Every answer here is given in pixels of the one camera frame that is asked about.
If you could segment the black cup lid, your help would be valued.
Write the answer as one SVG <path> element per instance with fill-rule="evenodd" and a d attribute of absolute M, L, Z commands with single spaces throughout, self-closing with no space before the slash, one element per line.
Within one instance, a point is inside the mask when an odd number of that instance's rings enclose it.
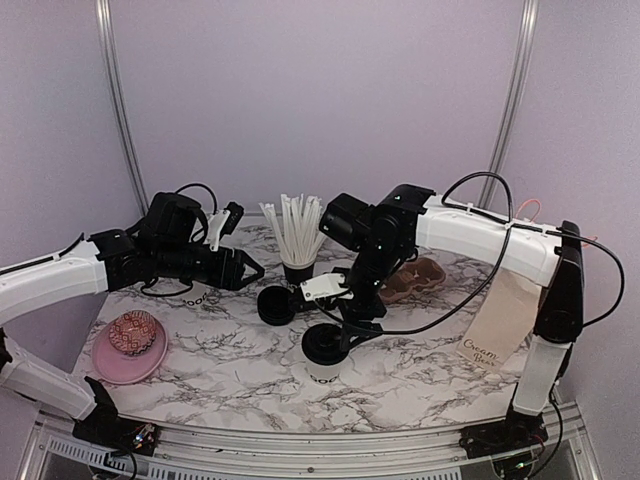
<path fill-rule="evenodd" d="M 301 348 L 306 359 L 322 366 L 341 363 L 348 356 L 340 347 L 341 333 L 340 327 L 329 323 L 309 328 L 301 340 Z"/>

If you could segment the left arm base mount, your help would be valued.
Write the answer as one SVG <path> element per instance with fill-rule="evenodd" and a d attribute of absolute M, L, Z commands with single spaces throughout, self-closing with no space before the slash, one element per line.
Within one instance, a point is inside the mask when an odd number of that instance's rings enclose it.
<path fill-rule="evenodd" d="M 152 456 L 159 434 L 159 426 L 119 415 L 110 394 L 95 379 L 85 376 L 96 402 L 96 407 L 84 420 L 75 420 L 72 435 L 80 440 L 124 452 Z"/>

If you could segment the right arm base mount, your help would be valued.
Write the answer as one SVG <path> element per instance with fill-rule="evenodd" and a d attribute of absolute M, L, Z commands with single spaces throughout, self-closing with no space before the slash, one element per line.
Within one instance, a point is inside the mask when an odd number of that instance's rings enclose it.
<path fill-rule="evenodd" d="M 549 438 L 542 413 L 520 413 L 512 404 L 503 419 L 464 427 L 460 435 L 459 446 L 469 459 L 542 445 Z"/>

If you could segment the white paper coffee cup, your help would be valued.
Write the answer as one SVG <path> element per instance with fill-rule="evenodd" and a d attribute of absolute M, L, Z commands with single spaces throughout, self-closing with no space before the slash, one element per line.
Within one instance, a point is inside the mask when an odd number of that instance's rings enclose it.
<path fill-rule="evenodd" d="M 334 363 L 332 365 L 324 365 L 313 362 L 309 359 L 306 360 L 306 371 L 311 378 L 317 384 L 330 385 L 334 383 L 340 375 L 341 363 Z"/>

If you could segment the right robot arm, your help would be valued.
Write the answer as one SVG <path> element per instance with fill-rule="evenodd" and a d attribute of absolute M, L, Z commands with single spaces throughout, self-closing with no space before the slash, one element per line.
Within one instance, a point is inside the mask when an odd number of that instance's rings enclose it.
<path fill-rule="evenodd" d="M 584 273 L 582 246 L 587 238 L 578 226 L 566 221 L 559 227 L 516 219 L 514 209 L 494 213 L 472 204 L 451 200 L 448 193 L 410 184 L 397 186 L 379 204 L 343 193 L 327 206 L 320 230 L 356 253 L 351 268 L 338 280 L 325 275 L 330 289 L 311 294 L 320 309 L 334 303 L 340 309 L 344 349 L 388 335 L 380 324 L 385 312 L 379 304 L 382 284 L 407 263 L 419 248 L 443 250 L 491 264 L 485 280 L 459 304 L 431 322 L 402 335 L 417 335 L 436 328 L 456 315 L 506 270 L 545 290 L 537 306 L 533 338 L 520 380 L 510 402 L 513 410 L 501 419 L 495 438 L 506 448 L 515 448 L 534 431 L 534 419 L 549 403 L 549 394 L 562 376 L 562 366 L 583 330 L 612 315 L 620 300 L 602 314 L 584 318 Z"/>

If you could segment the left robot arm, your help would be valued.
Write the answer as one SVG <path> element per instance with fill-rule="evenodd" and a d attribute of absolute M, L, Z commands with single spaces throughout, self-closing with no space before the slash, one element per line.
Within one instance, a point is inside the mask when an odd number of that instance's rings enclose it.
<path fill-rule="evenodd" d="M 60 252 L 3 268 L 1 321 L 75 297 L 138 283 L 150 286 L 164 278 L 239 291 L 265 273 L 245 251 L 220 243 L 243 214 L 243 208 L 231 202 L 207 215 L 180 190 L 159 192 L 147 213 L 126 230 L 81 236 Z M 65 373 L 7 335 L 1 337 L 1 384 L 75 421 L 86 421 L 106 445 L 119 444 L 126 436 L 125 421 L 98 381 Z"/>

